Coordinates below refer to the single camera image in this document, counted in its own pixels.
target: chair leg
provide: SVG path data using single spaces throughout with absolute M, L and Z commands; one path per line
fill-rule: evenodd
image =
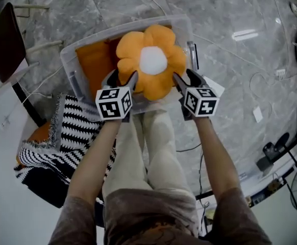
M 31 47 L 29 49 L 26 50 L 26 54 L 30 54 L 33 53 L 35 51 L 41 50 L 41 49 L 45 49 L 54 45 L 62 45 L 63 41 L 62 40 L 58 40 L 58 41 L 54 41 L 54 42 L 48 42 L 48 43 L 44 43 L 44 44 L 40 44 L 40 45 L 36 45 L 34 47 Z
M 9 82 L 18 82 L 30 69 L 32 69 L 35 66 L 40 65 L 40 62 L 35 62 L 35 63 L 31 63 L 29 66 L 27 66 L 26 68 L 15 72 L 10 78 L 9 78 Z
M 40 5 L 29 5 L 29 4 L 20 4 L 14 5 L 14 8 L 34 8 L 34 9 L 50 9 L 50 6 L 40 6 Z

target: clear plastic container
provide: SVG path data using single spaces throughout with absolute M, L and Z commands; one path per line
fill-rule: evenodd
M 95 100 L 91 97 L 89 83 L 78 61 L 76 49 L 108 38 L 116 39 L 130 31 L 144 31 L 147 27 L 155 24 L 171 26 L 176 35 L 176 44 L 179 45 L 186 54 L 186 68 L 196 70 L 196 62 L 194 62 L 196 54 L 194 53 L 192 46 L 189 46 L 188 44 L 193 41 L 193 32 L 190 20 L 186 15 L 161 16 L 126 23 L 83 38 L 82 40 L 65 47 L 61 51 L 60 56 L 63 67 L 67 73 L 75 95 L 81 103 L 86 117 L 90 121 L 100 120 L 100 116 L 95 111 Z M 173 88 L 164 99 L 154 102 L 146 100 L 141 94 L 134 94 L 132 112 L 141 113 L 157 110 L 161 108 L 161 105 L 172 103 L 179 98 L 180 95 L 175 88 Z

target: black and white striped blanket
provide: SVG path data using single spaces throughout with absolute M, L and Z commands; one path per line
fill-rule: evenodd
M 90 122 L 85 118 L 77 98 L 61 95 L 56 113 L 51 120 L 48 141 L 23 143 L 18 155 L 21 164 L 14 168 L 16 177 L 48 202 L 59 200 L 59 202 L 50 203 L 61 207 L 72 174 L 100 132 L 102 125 L 102 121 Z M 115 155 L 114 147 L 105 177 L 111 169 Z M 52 179 L 54 182 L 47 182 L 47 184 L 59 186 L 57 188 L 60 190 L 54 190 L 45 183 L 42 187 L 39 186 L 43 177 L 46 177 L 43 182 L 47 182 L 48 178 Z M 102 194 L 96 199 L 96 203 L 95 214 L 97 214 L 97 207 L 101 207 L 98 205 L 103 204 Z

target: beige pants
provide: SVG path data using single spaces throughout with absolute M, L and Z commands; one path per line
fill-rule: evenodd
M 144 139 L 150 165 L 142 160 Z M 167 112 L 159 110 L 134 115 L 122 123 L 116 142 L 116 159 L 104 184 L 103 197 L 118 189 L 158 190 L 195 199 L 176 158 L 175 135 Z

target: flower-shaped cushion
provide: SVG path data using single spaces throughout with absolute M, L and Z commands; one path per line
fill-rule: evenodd
M 174 86 L 172 74 L 182 76 L 186 67 L 185 53 L 175 40 L 171 29 L 157 24 L 125 34 L 116 49 L 121 84 L 138 71 L 135 93 L 142 92 L 150 101 L 164 98 Z

